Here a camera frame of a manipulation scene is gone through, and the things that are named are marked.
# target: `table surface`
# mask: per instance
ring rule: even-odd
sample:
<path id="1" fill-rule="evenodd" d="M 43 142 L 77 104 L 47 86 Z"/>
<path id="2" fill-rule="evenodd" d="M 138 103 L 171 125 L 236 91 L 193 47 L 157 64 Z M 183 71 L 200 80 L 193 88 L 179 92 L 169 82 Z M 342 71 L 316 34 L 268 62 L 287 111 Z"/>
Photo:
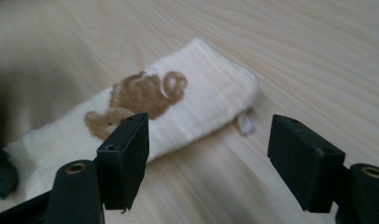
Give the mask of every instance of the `table surface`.
<path id="1" fill-rule="evenodd" d="M 256 131 L 228 124 L 152 162 L 133 209 L 106 223 L 334 223 L 304 213 L 270 164 L 272 115 L 305 123 L 346 166 L 379 166 L 379 0 L 2 0 L 0 140 L 197 36 L 257 77 Z"/>

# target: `black plastic part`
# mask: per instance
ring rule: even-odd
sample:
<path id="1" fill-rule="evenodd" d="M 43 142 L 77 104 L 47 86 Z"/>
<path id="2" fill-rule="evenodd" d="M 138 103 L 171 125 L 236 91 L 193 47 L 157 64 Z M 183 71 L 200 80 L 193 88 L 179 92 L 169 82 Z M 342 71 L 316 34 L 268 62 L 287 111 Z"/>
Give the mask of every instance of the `black plastic part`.
<path id="1" fill-rule="evenodd" d="M 8 209 L 0 213 L 0 224 L 41 224 L 44 222 L 48 200 L 49 192 Z"/>
<path id="2" fill-rule="evenodd" d="M 73 161 L 56 173 L 45 224 L 104 223 L 93 161 Z"/>
<path id="3" fill-rule="evenodd" d="M 339 206 L 335 216 L 337 224 L 360 224 L 350 192 L 350 173 L 350 170 L 343 166 L 342 170 L 337 170 L 334 176 L 335 191 L 332 197 Z"/>
<path id="4" fill-rule="evenodd" d="M 362 163 L 351 166 L 349 185 L 360 222 L 379 224 L 379 167 Z"/>
<path id="5" fill-rule="evenodd" d="M 105 209 L 132 208 L 148 154 L 148 114 L 125 119 L 97 149 L 95 162 Z"/>
<path id="6" fill-rule="evenodd" d="M 8 154 L 0 148 L 0 198 L 5 199 L 16 189 L 18 182 L 17 169 L 9 162 Z"/>
<path id="7" fill-rule="evenodd" d="M 330 211 L 344 155 L 299 121 L 274 115 L 268 157 L 303 210 Z"/>

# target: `towel tag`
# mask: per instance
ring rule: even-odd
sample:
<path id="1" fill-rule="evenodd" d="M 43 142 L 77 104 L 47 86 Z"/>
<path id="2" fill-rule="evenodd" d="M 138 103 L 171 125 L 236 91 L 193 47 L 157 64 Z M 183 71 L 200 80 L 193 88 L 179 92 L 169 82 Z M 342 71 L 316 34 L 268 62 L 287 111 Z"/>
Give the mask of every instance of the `towel tag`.
<path id="1" fill-rule="evenodd" d="M 242 136 L 247 136 L 256 130 L 246 112 L 238 115 L 235 126 Z"/>

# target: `towel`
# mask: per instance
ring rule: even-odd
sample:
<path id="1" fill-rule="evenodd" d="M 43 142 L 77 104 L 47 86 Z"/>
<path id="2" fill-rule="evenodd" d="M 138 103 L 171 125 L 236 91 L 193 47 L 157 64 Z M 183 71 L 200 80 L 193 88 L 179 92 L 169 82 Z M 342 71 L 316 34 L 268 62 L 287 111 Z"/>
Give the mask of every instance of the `towel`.
<path id="1" fill-rule="evenodd" d="M 66 163 L 93 160 L 96 149 L 132 114 L 149 114 L 150 162 L 231 122 L 255 103 L 258 92 L 253 74 L 196 38 L 10 143 L 6 151 L 20 184 L 0 200 L 0 211 L 50 190 Z"/>

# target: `teddy bear print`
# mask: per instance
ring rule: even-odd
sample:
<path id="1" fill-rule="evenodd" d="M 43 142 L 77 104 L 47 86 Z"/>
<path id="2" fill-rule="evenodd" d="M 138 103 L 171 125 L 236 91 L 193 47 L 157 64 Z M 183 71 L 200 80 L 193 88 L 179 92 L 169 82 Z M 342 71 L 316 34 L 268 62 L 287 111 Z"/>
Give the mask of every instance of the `teddy bear print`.
<path id="1" fill-rule="evenodd" d="M 108 108 L 104 114 L 91 111 L 85 115 L 85 124 L 93 136 L 106 140 L 120 122 L 131 115 L 133 113 L 125 108 Z"/>
<path id="2" fill-rule="evenodd" d="M 187 84 L 179 72 L 168 72 L 162 84 L 157 75 L 141 72 L 114 85 L 110 107 L 126 108 L 135 114 L 147 112 L 150 119 L 156 119 L 184 97 Z"/>
<path id="3" fill-rule="evenodd" d="M 148 113 L 150 119 L 161 116 L 184 97 L 188 81 L 179 72 L 168 72 L 163 81 L 146 72 L 132 75 L 115 84 L 110 105 L 104 114 L 96 111 L 85 115 L 85 124 L 93 136 L 101 140 L 113 133 L 123 119 L 133 114 Z"/>

